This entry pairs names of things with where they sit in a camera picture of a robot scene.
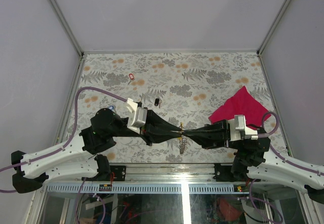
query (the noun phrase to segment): gray leaf pattern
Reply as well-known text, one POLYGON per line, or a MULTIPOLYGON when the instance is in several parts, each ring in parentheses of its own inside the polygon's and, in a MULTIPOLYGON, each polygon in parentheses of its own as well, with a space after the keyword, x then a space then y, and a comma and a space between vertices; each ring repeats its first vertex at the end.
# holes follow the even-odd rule
POLYGON ((167 64, 170 67, 172 67, 172 66, 174 66, 176 64, 175 61, 172 60, 172 59, 171 60, 165 59, 165 60, 162 61, 162 63, 165 63, 165 64, 167 64))
POLYGON ((178 96, 184 96, 184 97, 192 96, 192 92, 190 91, 190 86, 188 86, 188 85, 172 86, 172 87, 170 87, 170 91, 172 93, 176 93, 178 96))
MULTIPOLYGON (((173 125, 185 129, 203 127, 208 117, 242 86, 268 110, 273 110, 268 89, 255 53, 151 53, 89 54, 79 88, 98 87, 123 98, 142 101, 173 125), (135 79, 130 82, 132 73, 135 79), (154 106, 160 98, 160 107, 154 106)), ((121 117, 128 117, 125 104, 95 91, 84 91, 78 98, 77 133, 90 126, 90 119, 100 108, 113 105, 121 117)), ((73 129, 74 109, 67 125, 73 129)), ((270 131, 275 120, 270 117, 265 128, 270 131)), ((115 138, 115 147, 103 152, 113 163, 216 163, 232 162, 234 150, 202 149, 186 138, 180 154, 179 139, 152 147, 141 138, 115 138)), ((280 152, 286 146, 280 130, 271 136, 272 145, 280 152)))
POLYGON ((182 74, 184 79, 187 79, 187 81, 189 80, 201 80, 203 77, 205 77, 206 74, 206 70, 203 69, 199 69, 199 68, 194 68, 194 69, 190 69, 188 72, 185 72, 182 74))

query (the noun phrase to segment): floral patterned surface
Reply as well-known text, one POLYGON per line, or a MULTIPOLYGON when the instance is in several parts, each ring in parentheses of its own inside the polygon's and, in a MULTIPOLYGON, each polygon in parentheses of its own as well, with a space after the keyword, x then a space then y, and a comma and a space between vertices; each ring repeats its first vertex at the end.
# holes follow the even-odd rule
MULTIPOLYGON (((98 87, 124 98, 141 100, 170 123, 185 129, 210 123, 208 117, 238 89, 249 93, 273 110, 260 62, 255 53, 160 53, 160 54, 90 54, 86 57, 79 87, 98 87), (129 73, 135 76, 130 81, 129 73), (154 106, 160 98, 160 107, 154 106)), ((90 118, 100 108, 115 106, 121 117, 127 117, 124 103, 95 91, 84 91, 78 99, 77 132, 90 126, 90 118)), ((69 122, 72 131, 74 112, 69 122)), ((275 125, 271 117, 266 130, 275 125)), ((271 136, 272 145, 286 152, 280 130, 271 136)), ((180 154, 179 140, 146 146, 141 138, 116 138, 117 145, 103 154, 118 163, 224 163, 232 162, 234 150, 204 150, 187 139, 180 154)))

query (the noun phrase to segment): red napkin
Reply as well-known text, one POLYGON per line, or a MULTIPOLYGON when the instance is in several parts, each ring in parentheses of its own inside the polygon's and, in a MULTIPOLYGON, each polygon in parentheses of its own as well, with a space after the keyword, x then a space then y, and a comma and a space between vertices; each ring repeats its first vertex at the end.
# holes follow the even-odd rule
POLYGON ((245 119, 248 124, 254 124, 261 126, 262 116, 268 112, 268 110, 261 105, 256 99, 254 99, 243 86, 238 92, 231 98, 229 98, 224 105, 220 106, 209 117, 209 120, 213 123, 221 121, 223 119, 233 119, 235 115, 245 115, 245 119))

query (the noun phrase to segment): metal frame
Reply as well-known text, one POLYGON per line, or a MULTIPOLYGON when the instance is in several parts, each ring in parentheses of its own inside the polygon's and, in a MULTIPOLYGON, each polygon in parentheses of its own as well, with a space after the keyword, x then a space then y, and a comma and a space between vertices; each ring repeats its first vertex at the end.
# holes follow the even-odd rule
POLYGON ((289 4, 290 4, 291 0, 285 0, 276 16, 276 18, 274 19, 272 25, 270 26, 270 29, 267 33, 267 35, 265 36, 264 40, 261 43, 261 46, 259 47, 259 49, 257 50, 258 54, 262 54, 265 47, 267 46, 269 40, 272 37, 272 34, 274 33, 274 31, 276 30, 278 24, 280 23, 280 20, 282 19, 282 17, 284 16, 289 4))
MULTIPOLYGON (((83 188, 80 190, 82 194, 181 194, 182 187, 179 183, 122 183, 116 182, 112 188, 107 188, 105 191, 98 182, 86 182, 83 188)), ((189 183, 190 194, 238 194, 246 195, 249 192, 235 192, 233 183, 201 183, 191 184, 189 183)), ((47 192, 59 192, 59 193, 78 193, 81 187, 81 183, 50 183, 48 184, 47 192)))
POLYGON ((70 203, 70 199, 65 198, 64 199, 64 204, 63 204, 63 210, 62 210, 62 214, 61 214, 61 219, 60 219, 60 224, 65 224, 67 210, 69 208, 69 203, 70 203))
POLYGON ((136 53, 255 53, 255 49, 234 49, 234 50, 93 50, 93 51, 84 51, 84 55, 90 54, 136 54, 136 53))
POLYGON ((53 11, 56 14, 59 22, 61 23, 64 31, 66 32, 67 36, 69 37, 72 45, 74 46, 75 51, 78 53, 78 55, 80 57, 82 57, 83 56, 82 48, 79 45, 78 41, 76 40, 76 38, 75 38, 69 24, 67 23, 67 21, 66 21, 64 15, 63 15, 59 5, 57 4, 56 0, 48 0, 48 1, 49 1, 50 5, 52 6, 53 11))
POLYGON ((39 223, 40 221, 40 213, 43 212, 45 200, 47 197, 47 192, 43 190, 35 191, 33 198, 30 202, 30 209, 25 219, 25 224, 29 223, 39 223))

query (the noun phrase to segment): white wall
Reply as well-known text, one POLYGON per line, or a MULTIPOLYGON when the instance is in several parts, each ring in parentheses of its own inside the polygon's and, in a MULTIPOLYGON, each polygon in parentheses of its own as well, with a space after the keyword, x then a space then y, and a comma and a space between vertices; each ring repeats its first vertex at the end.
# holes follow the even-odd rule
POLYGON ((323 49, 324 0, 293 0, 263 53, 293 154, 319 165, 324 165, 323 49))
MULTIPOLYGON (((50 146, 78 63, 47 0, 0 0, 0 168, 50 146)), ((13 170, 0 189, 13 189, 13 170)), ((0 222, 23 222, 32 194, 0 194, 0 222)))
POLYGON ((83 50, 257 50, 284 0, 57 0, 83 50))

